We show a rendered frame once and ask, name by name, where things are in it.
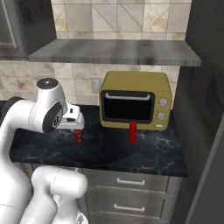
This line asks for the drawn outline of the yellow toaster oven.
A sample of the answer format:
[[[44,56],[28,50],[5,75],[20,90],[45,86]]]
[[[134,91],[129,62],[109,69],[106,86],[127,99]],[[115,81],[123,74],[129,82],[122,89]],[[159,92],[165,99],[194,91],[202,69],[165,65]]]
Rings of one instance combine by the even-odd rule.
[[[148,101],[111,100],[105,94],[145,97]],[[159,100],[168,100],[160,106]],[[128,129],[130,122],[136,122],[138,130],[163,131],[168,127],[172,105],[172,90],[168,77],[160,72],[109,71],[100,89],[100,121],[108,128]],[[158,120],[158,113],[165,113],[164,120]]]

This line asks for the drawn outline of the dark grey fridge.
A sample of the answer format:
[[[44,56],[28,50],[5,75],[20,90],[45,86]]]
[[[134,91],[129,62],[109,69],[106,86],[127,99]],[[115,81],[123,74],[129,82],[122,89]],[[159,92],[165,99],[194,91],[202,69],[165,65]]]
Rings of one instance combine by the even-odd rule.
[[[179,70],[173,114],[188,176],[171,224],[190,224],[224,128],[224,0],[192,0],[186,42],[201,64]]]

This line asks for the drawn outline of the grey drawer front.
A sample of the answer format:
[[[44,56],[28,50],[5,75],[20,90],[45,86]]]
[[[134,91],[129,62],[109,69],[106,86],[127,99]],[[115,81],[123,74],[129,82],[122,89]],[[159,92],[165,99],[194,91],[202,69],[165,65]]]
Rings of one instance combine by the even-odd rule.
[[[83,172],[88,177],[89,184],[91,186],[134,188],[152,192],[165,193],[169,183],[168,177],[151,175],[151,174],[141,174],[141,173],[122,172],[122,171],[102,171],[93,169],[84,169]],[[132,181],[145,180],[145,185],[118,184],[116,182],[117,178]]]
[[[89,203],[93,211],[138,214],[150,217],[161,217],[165,200],[145,192],[112,190],[89,187],[87,190]],[[123,207],[145,207],[143,213],[114,209],[114,204]]]

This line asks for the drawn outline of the red ketchup bottle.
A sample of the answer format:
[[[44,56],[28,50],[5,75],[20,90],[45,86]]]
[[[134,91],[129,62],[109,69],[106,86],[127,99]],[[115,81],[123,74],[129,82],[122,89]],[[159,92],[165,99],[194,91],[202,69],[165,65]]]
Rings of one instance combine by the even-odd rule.
[[[131,121],[129,124],[129,142],[134,144],[137,140],[137,123]]]

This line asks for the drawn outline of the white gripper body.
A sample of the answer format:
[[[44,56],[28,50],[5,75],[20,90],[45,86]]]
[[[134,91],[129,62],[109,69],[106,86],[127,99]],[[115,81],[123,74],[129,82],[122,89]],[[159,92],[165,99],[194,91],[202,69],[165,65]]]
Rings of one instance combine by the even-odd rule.
[[[58,129],[62,130],[83,130],[85,127],[85,119],[83,114],[80,114],[77,119],[63,117],[59,123]]]

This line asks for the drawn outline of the dark grey wall cupboard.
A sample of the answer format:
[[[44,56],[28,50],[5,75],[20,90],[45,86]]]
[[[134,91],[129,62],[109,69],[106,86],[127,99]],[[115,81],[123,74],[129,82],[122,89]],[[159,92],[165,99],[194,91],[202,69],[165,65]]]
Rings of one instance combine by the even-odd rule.
[[[0,0],[0,60],[28,60],[56,38],[51,0]]]

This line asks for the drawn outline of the white wall socket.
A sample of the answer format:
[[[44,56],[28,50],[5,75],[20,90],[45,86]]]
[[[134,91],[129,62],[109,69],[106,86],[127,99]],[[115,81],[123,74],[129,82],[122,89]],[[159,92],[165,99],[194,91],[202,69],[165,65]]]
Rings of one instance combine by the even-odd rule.
[[[91,76],[91,92],[93,94],[98,94],[102,86],[102,77],[101,76]]]

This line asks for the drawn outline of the grey wall shelf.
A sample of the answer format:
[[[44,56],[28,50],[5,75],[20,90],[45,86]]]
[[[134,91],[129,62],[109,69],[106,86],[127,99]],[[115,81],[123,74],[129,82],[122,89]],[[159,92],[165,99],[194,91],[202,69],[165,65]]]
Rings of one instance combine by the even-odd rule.
[[[29,55],[30,62],[199,67],[183,40],[55,39]]]

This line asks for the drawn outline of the small red condiment bottle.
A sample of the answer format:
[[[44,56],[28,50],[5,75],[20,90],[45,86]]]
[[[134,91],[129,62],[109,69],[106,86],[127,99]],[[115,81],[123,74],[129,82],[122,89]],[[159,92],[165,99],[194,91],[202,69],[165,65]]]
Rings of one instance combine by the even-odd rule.
[[[82,143],[82,130],[76,129],[73,133],[75,135],[75,142],[77,144],[81,144]]]

